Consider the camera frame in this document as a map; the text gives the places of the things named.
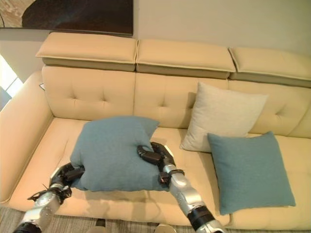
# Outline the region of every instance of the throw pillow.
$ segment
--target throw pillow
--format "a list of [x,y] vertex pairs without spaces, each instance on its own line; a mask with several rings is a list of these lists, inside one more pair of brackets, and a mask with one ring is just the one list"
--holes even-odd
[[209,133],[220,190],[220,213],[265,206],[295,206],[281,152],[272,132],[252,138]]
[[70,161],[85,172],[73,187],[91,191],[165,190],[157,166],[142,160],[137,146],[152,150],[150,138],[159,122],[120,116],[88,122],[77,140]]
[[258,119],[267,97],[222,90],[199,82],[188,131],[180,148],[210,152],[207,133],[246,136]]

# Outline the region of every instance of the beige wall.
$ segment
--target beige wall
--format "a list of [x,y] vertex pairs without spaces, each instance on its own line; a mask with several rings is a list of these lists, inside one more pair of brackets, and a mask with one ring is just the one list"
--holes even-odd
[[[311,0],[134,0],[134,37],[275,48],[311,55]],[[0,52],[25,80],[48,31],[0,29]]]
[[35,58],[49,31],[0,29],[0,53],[17,76],[24,82],[43,62]]

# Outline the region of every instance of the sofa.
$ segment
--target sofa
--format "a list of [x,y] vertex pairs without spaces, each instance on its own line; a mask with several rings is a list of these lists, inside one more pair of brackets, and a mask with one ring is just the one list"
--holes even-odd
[[[167,145],[209,210],[233,229],[311,229],[311,58],[286,51],[108,35],[51,33],[33,73],[0,112],[1,205],[27,211],[27,200],[69,162],[86,122],[113,116],[158,120],[151,141]],[[180,148],[198,82],[268,99],[248,137],[273,131],[296,206],[221,215],[210,153]],[[57,214],[189,226],[165,191],[72,189]]]

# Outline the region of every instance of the blue pillow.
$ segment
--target blue pillow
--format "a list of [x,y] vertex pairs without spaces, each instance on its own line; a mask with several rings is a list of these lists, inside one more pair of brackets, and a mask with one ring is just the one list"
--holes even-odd
[[85,172],[72,184],[81,190],[167,190],[158,182],[157,166],[142,160],[137,146],[152,150],[150,138],[159,122],[137,116],[119,116],[88,122],[70,161]]
[[295,206],[272,132],[252,138],[207,135],[220,190],[220,213],[265,206]]

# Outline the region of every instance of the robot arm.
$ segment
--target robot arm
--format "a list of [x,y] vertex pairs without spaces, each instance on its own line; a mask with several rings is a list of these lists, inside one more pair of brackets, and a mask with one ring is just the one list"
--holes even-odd
[[215,220],[200,194],[185,177],[184,171],[176,167],[168,147],[155,142],[151,145],[154,152],[146,151],[142,146],[138,146],[138,154],[143,160],[158,166],[159,181],[169,187],[170,193],[176,198],[179,207],[196,233],[225,233],[224,227]]
[[[158,166],[159,181],[169,187],[196,233],[225,233],[225,229],[215,220],[199,193],[185,177],[184,171],[176,168],[168,147],[155,142],[151,145],[154,152],[138,146],[138,154],[145,161]],[[73,180],[80,178],[83,173],[84,167],[75,169],[70,163],[57,169],[51,176],[49,188],[28,198],[34,200],[35,205],[26,212],[14,233],[42,233],[64,199],[71,196],[70,185]]]
[[74,169],[70,163],[58,168],[51,176],[49,188],[28,198],[35,201],[35,205],[25,213],[14,233],[43,232],[64,199],[71,197],[72,181],[81,177],[83,173],[83,167]]

